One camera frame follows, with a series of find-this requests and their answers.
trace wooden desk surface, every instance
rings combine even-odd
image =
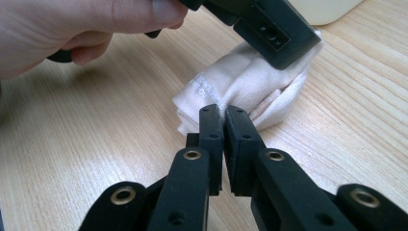
[[[361,183],[408,211],[408,2],[365,1],[320,27],[292,113],[262,131],[332,193]],[[114,183],[149,186],[185,144],[171,98],[242,41],[204,10],[159,38],[117,35],[92,64],[44,62],[3,81],[0,208],[7,231],[76,230]],[[257,230],[249,199],[212,197],[209,230]]]

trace human hand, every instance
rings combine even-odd
[[[115,32],[176,29],[178,0],[0,0],[0,79],[17,76],[60,49],[76,64],[100,57]]]

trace black device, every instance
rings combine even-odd
[[[199,133],[188,134],[168,176],[145,188],[121,182],[90,208],[81,231],[206,230],[209,195],[221,190],[224,153],[231,192],[251,197],[260,230],[408,230],[408,215],[371,188],[320,189],[286,152],[267,148],[247,113],[217,105],[200,110]]]
[[[314,47],[320,38],[287,0],[180,0],[193,11],[206,7],[253,46],[277,69],[285,69]],[[146,33],[155,38],[160,31]],[[70,52],[48,57],[71,62]]]

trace finger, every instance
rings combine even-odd
[[[101,57],[108,49],[110,42],[111,40],[109,39],[95,46],[74,48],[71,51],[71,59],[75,64],[87,64]]]
[[[145,33],[183,21],[188,9],[179,0],[77,0],[84,6],[78,23],[85,30]]]
[[[104,43],[107,40],[111,40],[111,33],[104,32],[84,32],[69,40],[66,45],[62,47],[62,50],[71,50],[76,47],[89,47]]]

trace wood grain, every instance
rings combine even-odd
[[[325,47],[290,116],[261,132],[332,193],[361,183],[408,211],[408,2],[366,0],[319,27]],[[157,39],[116,35],[86,66],[3,81],[0,209],[11,230],[76,230],[109,186],[149,186],[184,146],[171,98],[242,39],[205,10]],[[212,197],[209,230],[257,230],[248,198]]]

